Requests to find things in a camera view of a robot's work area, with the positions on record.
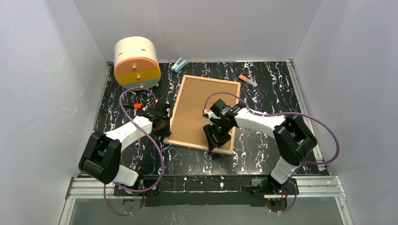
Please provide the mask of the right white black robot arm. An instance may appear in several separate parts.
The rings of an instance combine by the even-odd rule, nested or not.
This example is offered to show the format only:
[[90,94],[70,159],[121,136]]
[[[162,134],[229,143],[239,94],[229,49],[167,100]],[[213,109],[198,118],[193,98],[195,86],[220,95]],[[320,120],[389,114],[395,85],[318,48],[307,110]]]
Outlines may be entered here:
[[209,124],[203,127],[209,151],[229,142],[232,138],[230,130],[237,127],[266,134],[275,140],[280,158],[267,178],[244,188],[252,195],[277,194],[283,190],[318,143],[296,113],[272,116],[242,104],[229,106],[219,99],[209,111],[203,110],[203,117],[209,120]]

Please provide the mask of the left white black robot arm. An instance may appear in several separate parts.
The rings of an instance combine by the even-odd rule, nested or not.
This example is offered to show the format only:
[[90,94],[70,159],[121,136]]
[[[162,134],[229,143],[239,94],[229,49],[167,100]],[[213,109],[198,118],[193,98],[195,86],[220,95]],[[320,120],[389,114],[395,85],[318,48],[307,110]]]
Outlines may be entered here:
[[136,183],[143,177],[120,163],[121,153],[141,137],[146,136],[153,141],[151,135],[170,136],[171,116],[171,104],[161,101],[152,109],[138,109],[132,121],[117,129],[105,133],[93,132],[79,161],[79,170],[105,185],[114,183],[130,193],[153,189],[159,184],[161,176],[150,187],[137,190]]

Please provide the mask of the black orange marker pen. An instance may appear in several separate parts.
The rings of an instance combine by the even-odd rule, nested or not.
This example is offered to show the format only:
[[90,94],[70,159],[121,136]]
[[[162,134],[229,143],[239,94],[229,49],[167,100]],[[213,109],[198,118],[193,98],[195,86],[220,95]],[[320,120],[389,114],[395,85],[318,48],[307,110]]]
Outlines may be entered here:
[[142,109],[142,104],[141,103],[133,103],[133,104],[123,103],[122,105],[125,108]]

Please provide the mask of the grey orange marker pen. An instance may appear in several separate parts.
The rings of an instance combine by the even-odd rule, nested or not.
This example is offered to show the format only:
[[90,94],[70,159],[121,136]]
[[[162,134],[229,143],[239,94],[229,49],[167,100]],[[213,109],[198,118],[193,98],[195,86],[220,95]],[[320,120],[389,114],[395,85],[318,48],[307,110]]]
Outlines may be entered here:
[[240,74],[238,77],[239,77],[240,80],[250,84],[253,87],[257,87],[258,86],[258,84],[255,81],[253,81],[252,79],[247,78],[246,76],[244,76],[242,74]]

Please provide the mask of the small light blue clip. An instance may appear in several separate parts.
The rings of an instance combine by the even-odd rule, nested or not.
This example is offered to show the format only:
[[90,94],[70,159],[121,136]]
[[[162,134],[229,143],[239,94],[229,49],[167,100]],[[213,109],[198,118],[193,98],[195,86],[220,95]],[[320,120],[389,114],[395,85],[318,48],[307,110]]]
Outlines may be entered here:
[[179,58],[177,62],[172,66],[171,70],[175,73],[178,73],[182,68],[187,65],[187,61]]

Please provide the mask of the round cream drawer box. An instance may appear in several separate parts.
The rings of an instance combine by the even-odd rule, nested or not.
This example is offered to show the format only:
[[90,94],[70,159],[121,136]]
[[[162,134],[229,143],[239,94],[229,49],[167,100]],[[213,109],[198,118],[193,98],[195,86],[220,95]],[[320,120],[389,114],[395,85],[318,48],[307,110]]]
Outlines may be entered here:
[[114,48],[114,77],[125,89],[159,85],[161,70],[154,44],[145,37],[126,37]]

